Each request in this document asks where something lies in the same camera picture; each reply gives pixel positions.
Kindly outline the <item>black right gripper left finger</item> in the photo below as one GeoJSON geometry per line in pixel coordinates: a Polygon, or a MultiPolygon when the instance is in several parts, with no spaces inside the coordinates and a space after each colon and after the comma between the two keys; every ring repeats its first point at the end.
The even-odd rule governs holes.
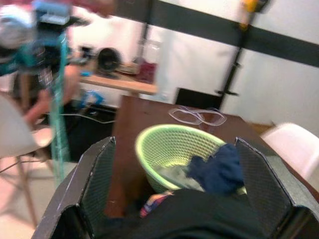
{"type": "Polygon", "coordinates": [[[32,238],[96,239],[106,219],[116,139],[91,145],[58,186],[32,238]]]}

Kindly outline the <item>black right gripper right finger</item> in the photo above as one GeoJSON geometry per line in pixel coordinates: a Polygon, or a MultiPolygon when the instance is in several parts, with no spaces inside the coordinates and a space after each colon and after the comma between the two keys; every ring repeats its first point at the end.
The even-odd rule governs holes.
{"type": "Polygon", "coordinates": [[[235,140],[240,154],[244,186],[268,239],[317,239],[319,204],[308,188],[268,146],[240,137],[235,140]]]}

